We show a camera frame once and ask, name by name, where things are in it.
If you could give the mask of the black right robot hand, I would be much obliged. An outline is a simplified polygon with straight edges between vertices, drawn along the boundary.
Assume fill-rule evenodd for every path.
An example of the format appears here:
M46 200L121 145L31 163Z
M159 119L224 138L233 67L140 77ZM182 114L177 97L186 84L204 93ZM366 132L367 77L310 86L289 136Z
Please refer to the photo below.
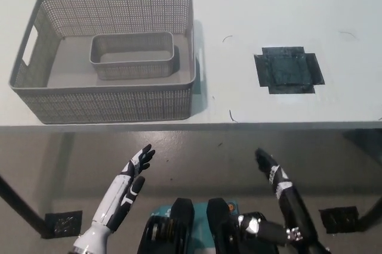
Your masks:
M310 213L283 167L261 148L256 149L255 159L278 201L284 224L246 213L237 218L239 235L246 240L256 238L275 246L288 247L292 253L329 253L330 250L319 241Z

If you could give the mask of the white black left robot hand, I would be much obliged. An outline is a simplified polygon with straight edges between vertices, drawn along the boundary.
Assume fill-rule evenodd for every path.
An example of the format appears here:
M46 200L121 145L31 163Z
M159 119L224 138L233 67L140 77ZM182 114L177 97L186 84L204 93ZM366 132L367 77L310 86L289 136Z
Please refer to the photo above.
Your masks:
M140 173L149 168L154 154L155 150L148 144L128 161L107 189L93 216L93 222L107 227L113 233L119 228L144 184L145 178Z

